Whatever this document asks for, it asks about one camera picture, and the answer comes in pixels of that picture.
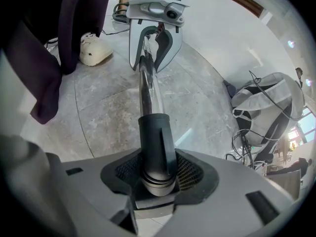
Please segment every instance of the black slot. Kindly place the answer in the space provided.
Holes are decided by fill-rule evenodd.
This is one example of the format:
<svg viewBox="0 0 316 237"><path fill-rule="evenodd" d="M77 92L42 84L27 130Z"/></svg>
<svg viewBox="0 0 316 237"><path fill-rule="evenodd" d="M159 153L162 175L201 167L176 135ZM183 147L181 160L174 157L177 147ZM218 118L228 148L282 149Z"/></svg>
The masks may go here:
<svg viewBox="0 0 316 237"><path fill-rule="evenodd" d="M260 191L248 193L246 197L264 225L273 221L279 215L279 212Z"/></svg>
<svg viewBox="0 0 316 237"><path fill-rule="evenodd" d="M80 173L82 171L83 171L82 168L71 168L71 169L66 170L66 173L67 173L67 175L71 176L71 175Z"/></svg>

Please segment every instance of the ceiling light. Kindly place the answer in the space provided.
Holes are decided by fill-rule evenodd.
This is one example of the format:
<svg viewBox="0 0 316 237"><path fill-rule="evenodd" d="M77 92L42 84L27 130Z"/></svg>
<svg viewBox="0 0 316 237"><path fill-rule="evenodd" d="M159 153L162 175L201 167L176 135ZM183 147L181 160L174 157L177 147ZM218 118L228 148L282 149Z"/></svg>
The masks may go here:
<svg viewBox="0 0 316 237"><path fill-rule="evenodd" d="M312 81L311 81L311 80L306 79L306 84L307 84L307 86L308 86L308 87L311 87L311 85L312 85Z"/></svg>
<svg viewBox="0 0 316 237"><path fill-rule="evenodd" d="M289 40L289 41L287 42L287 44L289 45L289 47L294 48L295 42Z"/></svg>

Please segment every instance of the cable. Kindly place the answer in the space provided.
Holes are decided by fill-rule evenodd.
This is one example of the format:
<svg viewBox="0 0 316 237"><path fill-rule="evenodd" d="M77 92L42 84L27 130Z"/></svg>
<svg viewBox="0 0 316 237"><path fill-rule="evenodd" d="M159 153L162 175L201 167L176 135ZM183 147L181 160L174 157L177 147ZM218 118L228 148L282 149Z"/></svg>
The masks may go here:
<svg viewBox="0 0 316 237"><path fill-rule="evenodd" d="M255 162L254 162L254 164L257 164L257 163L266 164L266 162L265 162L265 161L263 161L263 160L258 160L258 161L255 161Z"/></svg>
<svg viewBox="0 0 316 237"><path fill-rule="evenodd" d="M102 29L102 33L105 34L105 35L120 34L120 33L127 32L127 31L129 31L129 28L128 28L128 29L125 29L125 30L122 30L122 31L119 31L119 32L116 32L116 33L107 34L107 33Z"/></svg>
<svg viewBox="0 0 316 237"><path fill-rule="evenodd" d="M115 21L127 24L127 16L126 16L127 9L117 10L117 7L119 7L120 5L129 6L129 2L119 2L117 5L115 5L114 9L113 9L112 17Z"/></svg>
<svg viewBox="0 0 316 237"><path fill-rule="evenodd" d="M261 168L261 167L263 167L264 166L264 164L261 164L261 165L259 165L259 166L255 166L255 170L258 170L259 168Z"/></svg>
<svg viewBox="0 0 316 237"><path fill-rule="evenodd" d="M288 115L284 112L283 108L280 107L275 101L273 101L273 100L271 99L271 97L259 86L258 83L261 82L261 78L257 78L256 75L255 75L254 73L252 73L250 70L249 70L249 72L250 72L250 74L251 74L251 77L252 77L252 79L253 79L253 82L256 84L256 86L258 87L258 89L260 89L260 91L261 91L276 107L278 107L278 108L282 111L282 113L283 113L284 116L286 116L288 119L291 119L291 120L293 120L293 121L299 121L299 120L301 120L301 118L302 118L303 116L301 116L301 117L299 117L299 118L292 118L291 116L288 116Z"/></svg>
<svg viewBox="0 0 316 237"><path fill-rule="evenodd" d="M226 154L225 156L225 159L227 160L228 156L232 156L234 158L234 160L240 160L240 159L243 159L243 164L245 163L245 156L247 155L250 159L250 165L251 168L255 169L255 166L254 166L254 161L253 161L253 158L252 158L252 155L255 155L257 153L252 153L251 152L251 146L248 144L248 140L246 139L245 137L245 133L243 133L244 131L249 131L249 132L252 132L258 136L260 136L261 138L263 139L266 139L266 140L269 140L269 141L279 141L279 139L270 139L270 138L267 138L253 130L250 130L250 129L241 129L241 130L238 130L234 136L232 137L232 148L234 150L234 152L239 156L239 158L236 158L234 155L232 154ZM241 142L242 142L242 155L240 153L238 153L236 147L235 147L235 144L234 144L234 141L239 137L241 136Z"/></svg>
<svg viewBox="0 0 316 237"><path fill-rule="evenodd" d="M117 10L117 7L119 7L120 5L125 5L125 6L129 6L129 2L119 2L117 5L114 6L113 8L113 14L112 14L112 17L115 21L118 21L118 22L121 22L121 23L125 23L127 24L127 16L126 16L126 12L127 12L127 9L119 9ZM102 33L105 34L105 35L114 35L114 34L120 34L120 33L123 33L123 32L127 32L129 31L129 28L128 29L125 29L125 30L122 30L122 31L119 31L119 32L116 32L116 33L109 33L107 34L103 29L102 29Z"/></svg>
<svg viewBox="0 0 316 237"><path fill-rule="evenodd" d="M257 134L258 136L260 136L261 138L266 139L266 140L279 141L279 139L270 139L270 138L267 138L266 136L263 136L263 135L261 135L261 134L255 132L255 131L253 131L253 130L250 130L250 129L241 129L241 130L237 131L236 133L241 132L241 131L249 131L249 132L252 132L252 133Z"/></svg>

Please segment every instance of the window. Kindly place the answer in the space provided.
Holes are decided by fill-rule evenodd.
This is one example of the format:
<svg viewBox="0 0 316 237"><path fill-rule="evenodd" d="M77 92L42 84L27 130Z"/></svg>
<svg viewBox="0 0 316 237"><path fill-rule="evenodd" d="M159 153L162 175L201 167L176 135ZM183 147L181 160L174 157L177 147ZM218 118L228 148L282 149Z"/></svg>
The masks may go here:
<svg viewBox="0 0 316 237"><path fill-rule="evenodd" d="M310 142L314 139L314 136L315 136L315 131L305 135L305 138L306 138L307 142Z"/></svg>
<svg viewBox="0 0 316 237"><path fill-rule="evenodd" d="M307 107L303 110L303 118L298 121L297 124L299 130L301 130L301 137L303 141L310 142L314 140L315 131L316 131L316 118L310 109Z"/></svg>
<svg viewBox="0 0 316 237"><path fill-rule="evenodd" d="M292 139L294 139L294 138L296 138L296 137L298 137L298 132L297 132L297 131L290 132L290 133L288 134L288 138L289 138L290 140L292 140Z"/></svg>
<svg viewBox="0 0 316 237"><path fill-rule="evenodd" d="M239 3L241 6L245 7L247 10L251 11L256 17L260 17L263 7L255 2L254 0L233 0Z"/></svg>

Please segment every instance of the black cable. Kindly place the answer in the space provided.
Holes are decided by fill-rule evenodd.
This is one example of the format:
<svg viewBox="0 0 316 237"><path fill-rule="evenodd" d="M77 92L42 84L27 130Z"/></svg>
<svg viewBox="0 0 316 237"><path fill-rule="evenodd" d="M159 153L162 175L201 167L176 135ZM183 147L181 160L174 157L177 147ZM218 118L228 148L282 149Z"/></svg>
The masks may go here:
<svg viewBox="0 0 316 237"><path fill-rule="evenodd" d="M121 23L127 24L127 16L126 16L127 9L119 9L119 10L117 10L117 8L118 8L120 5L129 6L129 2L119 2L117 5L115 5L114 8L113 8L112 17L113 17L113 19L114 19L115 21L117 21L117 22L121 22ZM129 28L128 28L128 29L125 29L125 30L122 30L122 31L119 31L119 32L116 32L116 33L109 33L109 34L107 34L107 33L102 29L102 33L105 34L105 35L119 34L119 33L127 32L127 31L129 31Z"/></svg>
<svg viewBox="0 0 316 237"><path fill-rule="evenodd" d="M241 158L243 158L244 156L241 156L241 155L237 152L237 149L236 149L236 147L235 147L235 145L234 145L234 140L235 140L239 135L240 135L240 134L238 134L238 135L236 135L235 137L232 138L232 148L233 148L233 150L235 151L235 153L236 153L237 155L239 155Z"/></svg>
<svg viewBox="0 0 316 237"><path fill-rule="evenodd" d="M245 148L244 146L242 147L242 155L245 156ZM242 165L245 165L245 157L243 157L243 162L242 162Z"/></svg>
<svg viewBox="0 0 316 237"><path fill-rule="evenodd" d="M260 91L261 91L276 107L278 107L278 108L282 111L282 113L283 113L284 116L286 116L288 119L291 119L291 120L293 120L293 121L299 121L299 120L301 120L301 118L302 118L303 116L302 116L302 117L299 117L299 118L292 118L291 116L288 116L288 115L284 112L283 108L280 107L275 101L273 101L273 100L271 99L271 97L259 86L258 83L261 81L261 78L257 78L256 75L255 75L254 73L252 73L250 70L249 70L249 72L250 72L250 74L251 74L251 77L252 77L252 79L253 79L253 82L256 84L256 86L258 87L258 89L260 89Z"/></svg>
<svg viewBox="0 0 316 237"><path fill-rule="evenodd" d="M279 140L279 139L270 139L270 138L267 138L266 136L263 136L263 135L261 135L260 133L257 133L257 132L255 132L255 131L253 131L253 130L250 130L250 129L241 129L241 130L239 130L239 131L237 131L237 132L241 132L241 131L249 131L249 132L252 132L252 133L257 134L258 136L260 136L261 138L266 139L266 140L271 140L271 141L278 141L278 140Z"/></svg>
<svg viewBox="0 0 316 237"><path fill-rule="evenodd" d="M255 166L254 170L258 170L259 168L263 167L264 164L262 163L260 166Z"/></svg>
<svg viewBox="0 0 316 237"><path fill-rule="evenodd" d="M126 16L127 9L117 10L117 7L119 7L120 5L129 6L129 2L119 2L117 5L115 5L113 9L112 17L115 21L127 24L127 16Z"/></svg>
<svg viewBox="0 0 316 237"><path fill-rule="evenodd" d="M248 140L246 139L246 137L244 135L242 135L241 136L241 141L244 144L246 152L247 152L247 154L249 156L251 168L255 169L254 164L253 164L253 158L252 158L252 155L251 155L251 147L248 144Z"/></svg>
<svg viewBox="0 0 316 237"><path fill-rule="evenodd" d="M233 157L235 160L240 160L241 159L241 157L239 157L238 159L234 156L234 155L232 155L232 154L226 154L225 155L225 159L227 159L227 156L231 156L231 157Z"/></svg>
<svg viewBox="0 0 316 237"><path fill-rule="evenodd" d="M105 35L120 34L120 33L127 32L127 31L129 31L129 28L128 28L128 29L125 29L125 30L122 30L122 31L119 31L119 32L116 32L116 33L109 33L109 34L107 34L107 33L102 29L102 33L105 34Z"/></svg>

